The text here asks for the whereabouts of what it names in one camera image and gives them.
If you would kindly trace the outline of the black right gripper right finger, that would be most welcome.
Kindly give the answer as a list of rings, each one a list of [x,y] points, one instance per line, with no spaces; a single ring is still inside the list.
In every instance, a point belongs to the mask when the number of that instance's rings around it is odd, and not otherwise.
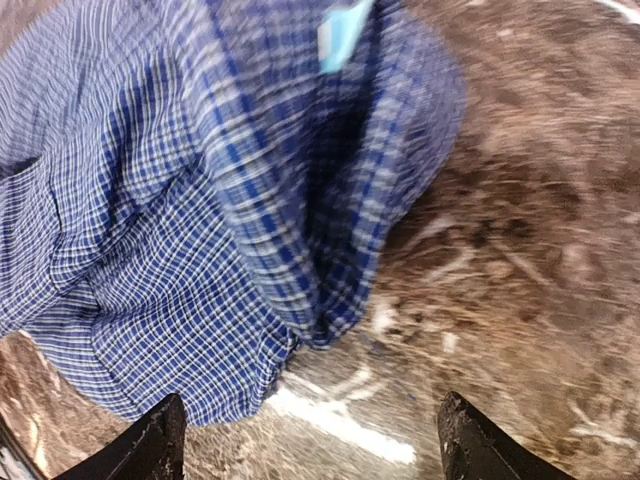
[[[521,446],[455,391],[442,401],[437,429],[447,480],[573,478]]]

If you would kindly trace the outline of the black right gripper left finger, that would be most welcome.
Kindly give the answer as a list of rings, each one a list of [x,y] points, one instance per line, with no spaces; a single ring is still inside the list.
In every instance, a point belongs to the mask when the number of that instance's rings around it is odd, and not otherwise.
[[[67,480],[182,480],[186,414],[169,394],[111,443],[58,477]]]

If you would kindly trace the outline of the blue checkered shirt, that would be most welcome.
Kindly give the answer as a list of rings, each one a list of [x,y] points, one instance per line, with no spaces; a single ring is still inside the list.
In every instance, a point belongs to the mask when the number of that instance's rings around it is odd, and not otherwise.
[[[135,420],[254,415],[364,316],[465,85],[378,1],[325,73],[330,1],[68,1],[1,62],[1,331]]]

